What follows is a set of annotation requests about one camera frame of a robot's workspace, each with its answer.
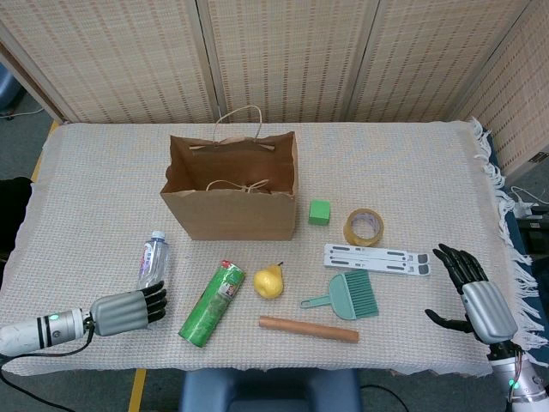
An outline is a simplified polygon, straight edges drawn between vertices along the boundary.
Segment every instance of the robotic arm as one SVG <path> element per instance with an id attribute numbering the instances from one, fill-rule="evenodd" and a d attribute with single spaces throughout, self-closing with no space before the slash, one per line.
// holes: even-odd
<path id="1" fill-rule="evenodd" d="M 166 315 L 164 282 L 96 300 L 89 312 L 72 309 L 0 328 L 0 364 L 35 350 L 74 341 L 94 329 L 100 336 L 146 328 Z"/>
<path id="2" fill-rule="evenodd" d="M 549 411 L 543 380 L 532 368 L 522 348 L 511 339 L 516 322 L 498 287 L 489 282 L 477 259 L 466 251 L 439 245 L 435 256 L 443 261 L 465 306 L 466 320 L 447 320 L 431 309 L 426 315 L 439 326 L 465 333 L 489 345 L 488 360 L 500 387 L 507 394 L 506 411 Z"/>

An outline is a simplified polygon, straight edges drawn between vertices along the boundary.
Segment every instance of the tape roll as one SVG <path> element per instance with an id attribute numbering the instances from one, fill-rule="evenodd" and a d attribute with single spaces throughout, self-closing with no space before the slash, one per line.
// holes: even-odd
<path id="1" fill-rule="evenodd" d="M 365 239 L 358 236 L 353 231 L 353 224 L 358 220 L 367 221 L 374 229 L 374 236 Z M 383 236 L 383 219 L 381 216 L 371 209 L 356 209 L 347 218 L 345 227 L 343 228 L 343 235 L 349 245 L 355 246 L 372 246 L 375 245 Z"/>

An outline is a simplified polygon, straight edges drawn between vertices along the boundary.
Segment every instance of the wooden rolling pin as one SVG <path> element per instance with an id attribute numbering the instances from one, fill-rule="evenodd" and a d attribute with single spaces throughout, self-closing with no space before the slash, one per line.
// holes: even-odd
<path id="1" fill-rule="evenodd" d="M 266 329 L 286 330 L 292 333 L 313 335 L 350 343 L 359 342 L 359 333 L 356 330 L 333 328 L 331 326 L 324 326 L 323 324 L 309 324 L 307 322 L 298 322 L 296 320 L 260 316 L 259 326 Z"/>

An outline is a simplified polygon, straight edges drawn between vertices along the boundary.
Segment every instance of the woven fabric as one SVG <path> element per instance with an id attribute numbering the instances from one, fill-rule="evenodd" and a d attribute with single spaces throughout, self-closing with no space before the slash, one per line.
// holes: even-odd
<path id="1" fill-rule="evenodd" d="M 529 7 L 458 115 L 475 116 L 492 130 L 500 166 L 509 175 L 549 146 L 549 2 Z"/>
<path id="2" fill-rule="evenodd" d="M 376 17 L 349 119 L 444 118 L 526 0 L 387 0 Z"/>
<path id="3" fill-rule="evenodd" d="M 209 122 L 186 4 L 7 0 L 0 23 L 70 107 L 71 122 Z"/>
<path id="4" fill-rule="evenodd" d="M 287 242 L 191 241 L 159 191 L 170 163 L 169 136 L 211 136 L 211 124 L 59 127 L 47 141 L 39 181 L 8 261 L 0 319 L 11 322 L 136 287 L 142 243 L 155 229 L 171 246 L 166 317 L 148 330 L 96 337 L 83 353 L 20 359 L 19 374 L 64 369 L 132 367 L 373 367 L 402 373 L 490 372 L 487 346 L 444 330 L 424 314 L 432 308 L 463 318 L 446 270 L 431 254 L 432 275 L 371 273 L 379 316 L 344 321 L 329 306 L 304 310 L 301 300 L 325 294 L 339 272 L 323 267 L 325 243 L 345 243 L 342 228 L 357 208 L 376 210 L 385 231 L 379 247 L 430 252 L 439 242 L 473 253 L 517 314 L 510 256 L 498 236 L 494 190 L 474 160 L 473 128 L 430 124 L 265 124 L 261 136 L 294 130 L 299 152 L 297 229 Z M 221 124 L 219 138 L 254 136 L 255 124 Z M 307 222 L 311 199 L 331 203 L 326 227 Z M 248 273 L 205 348 L 178 331 L 220 264 Z M 251 277 L 284 262 L 285 289 L 276 300 L 254 291 Z M 360 332 L 358 344 L 262 330 L 260 315 Z M 81 342 L 51 350 L 67 351 Z"/>
<path id="5" fill-rule="evenodd" d="M 257 104 L 265 121 L 339 120 L 373 0 L 209 0 L 228 111 Z M 255 113 L 235 113 L 234 122 Z"/>

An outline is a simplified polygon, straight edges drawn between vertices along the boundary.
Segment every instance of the green cylinder container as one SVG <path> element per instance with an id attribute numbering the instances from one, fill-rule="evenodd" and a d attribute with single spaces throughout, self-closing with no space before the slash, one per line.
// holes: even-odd
<path id="1" fill-rule="evenodd" d="M 179 335 L 199 348 L 204 346 L 243 280 L 244 272 L 236 264 L 227 260 L 221 262 L 221 266 L 185 320 Z"/>

